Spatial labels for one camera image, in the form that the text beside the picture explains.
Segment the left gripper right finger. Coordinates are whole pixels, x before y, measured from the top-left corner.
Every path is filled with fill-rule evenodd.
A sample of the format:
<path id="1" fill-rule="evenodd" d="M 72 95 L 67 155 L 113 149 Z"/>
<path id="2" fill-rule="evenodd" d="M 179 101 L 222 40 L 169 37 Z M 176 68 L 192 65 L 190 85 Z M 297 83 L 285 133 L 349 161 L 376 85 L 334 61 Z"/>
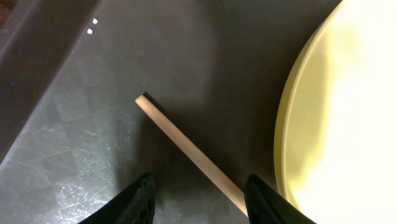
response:
<path id="1" fill-rule="evenodd" d="M 244 188 L 250 224 L 315 224 L 256 174 Z"/>

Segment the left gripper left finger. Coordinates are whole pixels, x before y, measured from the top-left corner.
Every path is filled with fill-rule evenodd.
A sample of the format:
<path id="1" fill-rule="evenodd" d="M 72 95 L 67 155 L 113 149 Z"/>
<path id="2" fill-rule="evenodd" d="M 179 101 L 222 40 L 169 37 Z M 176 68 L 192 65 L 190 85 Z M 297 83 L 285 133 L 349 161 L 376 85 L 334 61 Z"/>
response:
<path id="1" fill-rule="evenodd" d="M 145 173 L 80 224 L 153 224 L 155 181 Z"/>

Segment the wooden chopstick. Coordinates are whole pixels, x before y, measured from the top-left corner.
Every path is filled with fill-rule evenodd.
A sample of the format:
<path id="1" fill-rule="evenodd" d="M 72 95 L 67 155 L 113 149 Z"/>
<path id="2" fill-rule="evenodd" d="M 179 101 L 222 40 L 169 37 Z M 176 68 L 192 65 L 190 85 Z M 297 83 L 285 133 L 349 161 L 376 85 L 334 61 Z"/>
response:
<path id="1" fill-rule="evenodd" d="M 144 95 L 136 104 L 161 129 L 166 136 L 217 186 L 221 192 L 248 217 L 243 191 L 225 175 L 189 138 L 176 127 Z"/>

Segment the yellow plate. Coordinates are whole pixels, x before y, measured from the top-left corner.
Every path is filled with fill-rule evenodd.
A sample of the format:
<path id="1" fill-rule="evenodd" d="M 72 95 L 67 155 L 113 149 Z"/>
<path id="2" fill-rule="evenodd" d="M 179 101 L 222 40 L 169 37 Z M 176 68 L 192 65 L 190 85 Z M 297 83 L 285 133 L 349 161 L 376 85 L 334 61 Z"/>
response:
<path id="1" fill-rule="evenodd" d="M 274 165 L 279 193 L 315 223 L 397 222 L 397 0 L 342 1 L 309 38 Z"/>

